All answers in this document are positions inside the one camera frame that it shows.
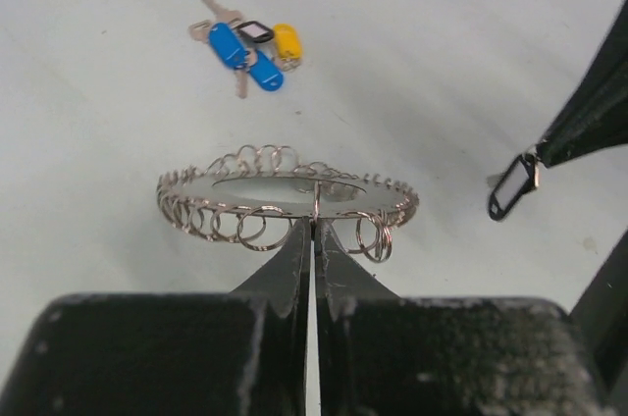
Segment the metal wire coil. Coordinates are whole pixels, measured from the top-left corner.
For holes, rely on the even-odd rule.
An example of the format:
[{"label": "metal wire coil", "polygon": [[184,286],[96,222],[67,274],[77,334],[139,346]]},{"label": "metal wire coil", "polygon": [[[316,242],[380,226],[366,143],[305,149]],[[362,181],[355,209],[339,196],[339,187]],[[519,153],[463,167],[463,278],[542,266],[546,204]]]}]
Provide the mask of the metal wire coil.
[{"label": "metal wire coil", "polygon": [[[252,199],[233,197],[224,193],[212,193],[209,197],[185,194],[184,188],[200,179],[208,179],[215,185],[219,182],[237,179],[287,178],[295,182],[299,192],[313,193],[313,203],[282,204],[282,202],[259,202]],[[360,195],[366,192],[366,200]],[[369,195],[380,195],[369,204]],[[322,205],[321,195],[336,203]],[[382,205],[382,199],[391,205]],[[212,162],[205,170],[189,166],[181,171],[172,171],[159,178],[157,184],[157,205],[170,224],[187,234],[207,241],[240,243],[253,251],[269,251],[280,247],[288,238],[294,218],[309,216],[318,218],[356,219],[355,237],[358,248],[348,249],[350,254],[362,253],[371,261],[384,262],[392,253],[391,230],[407,223],[414,216],[419,198],[405,182],[394,182],[391,178],[380,181],[380,176],[371,177],[343,173],[322,162],[301,164],[296,151],[290,146],[267,144],[262,147],[242,146],[236,153],[230,153]],[[230,214],[237,218],[235,232],[221,232],[221,215]],[[262,226],[255,234],[243,235],[244,221],[250,217],[262,220]],[[255,245],[252,241],[266,232],[266,218],[288,220],[288,231],[278,241],[267,245]],[[367,220],[376,230],[375,239],[366,244],[362,237],[362,222]]]}]

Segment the white surface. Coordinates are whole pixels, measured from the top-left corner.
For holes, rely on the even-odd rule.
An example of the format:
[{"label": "white surface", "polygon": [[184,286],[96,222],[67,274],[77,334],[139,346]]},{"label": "white surface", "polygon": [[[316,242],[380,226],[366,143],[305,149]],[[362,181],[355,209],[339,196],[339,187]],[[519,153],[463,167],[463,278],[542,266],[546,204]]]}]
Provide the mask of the white surface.
[{"label": "white surface", "polygon": [[486,176],[550,123],[622,0],[219,1],[299,31],[279,92],[235,96],[186,33],[200,0],[0,0],[0,376],[57,295],[228,290],[262,264],[172,230],[153,198],[244,143],[413,184],[418,216],[368,266],[400,294],[575,303],[626,227],[626,150],[542,173],[504,224]]}]

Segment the keys bundle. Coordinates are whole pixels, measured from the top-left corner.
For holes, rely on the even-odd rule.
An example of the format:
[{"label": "keys bundle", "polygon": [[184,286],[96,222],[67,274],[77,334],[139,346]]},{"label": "keys bundle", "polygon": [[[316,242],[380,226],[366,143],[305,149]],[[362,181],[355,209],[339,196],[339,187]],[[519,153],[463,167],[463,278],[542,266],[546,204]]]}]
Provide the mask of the keys bundle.
[{"label": "keys bundle", "polygon": [[246,98],[249,75],[262,89],[274,91],[283,85],[283,73],[301,64],[301,43],[296,30],[288,24],[268,28],[214,0],[202,1],[216,20],[193,24],[189,34],[212,47],[225,66],[235,72],[238,97]]}]

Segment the black key fob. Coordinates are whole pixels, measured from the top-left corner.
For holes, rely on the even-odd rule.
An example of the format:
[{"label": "black key fob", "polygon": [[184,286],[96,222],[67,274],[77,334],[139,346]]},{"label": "black key fob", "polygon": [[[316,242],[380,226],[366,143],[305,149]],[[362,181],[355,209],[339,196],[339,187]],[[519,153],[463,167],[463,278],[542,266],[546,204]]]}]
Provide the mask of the black key fob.
[{"label": "black key fob", "polygon": [[526,193],[539,185],[539,160],[532,153],[517,156],[489,196],[489,216],[499,222]]},{"label": "black key fob", "polygon": [[257,21],[248,21],[235,28],[237,33],[250,43],[261,45],[275,38],[275,33]]}]

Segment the silver key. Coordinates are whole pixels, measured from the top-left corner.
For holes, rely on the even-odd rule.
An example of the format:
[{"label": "silver key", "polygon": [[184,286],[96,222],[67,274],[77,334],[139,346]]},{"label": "silver key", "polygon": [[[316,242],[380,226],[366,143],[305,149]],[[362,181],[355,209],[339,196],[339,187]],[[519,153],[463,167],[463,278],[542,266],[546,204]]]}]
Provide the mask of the silver key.
[{"label": "silver key", "polygon": [[257,53],[249,50],[246,54],[246,66],[240,70],[235,70],[235,94],[240,99],[245,99],[248,95],[248,69],[257,63]]},{"label": "silver key", "polygon": [[214,23],[212,21],[203,21],[197,24],[192,24],[188,28],[189,36],[191,36],[196,41],[202,41],[203,43],[207,43],[209,30],[211,30],[213,24]]},{"label": "silver key", "polygon": [[202,0],[216,16],[218,22],[223,22],[228,26],[235,26],[244,22],[244,15],[240,11],[232,11],[224,8],[215,0]]}]

